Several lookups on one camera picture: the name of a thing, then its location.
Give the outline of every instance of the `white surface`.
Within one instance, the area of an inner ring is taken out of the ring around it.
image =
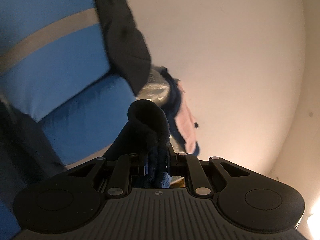
[[[320,204],[316,208],[320,201],[320,0],[303,0],[303,4],[307,39],[301,95],[289,135],[270,175],[302,194],[306,209],[298,230],[313,239],[307,219],[316,209],[320,212]]]
[[[300,93],[301,0],[128,0],[153,63],[182,80],[200,159],[268,173]]]

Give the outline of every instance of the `ribbed panel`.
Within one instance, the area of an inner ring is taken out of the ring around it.
[[[109,200],[89,224],[59,235],[22,231],[14,240],[302,240],[294,229],[257,234],[237,228],[219,215],[208,199],[185,188],[133,189],[128,197]]]

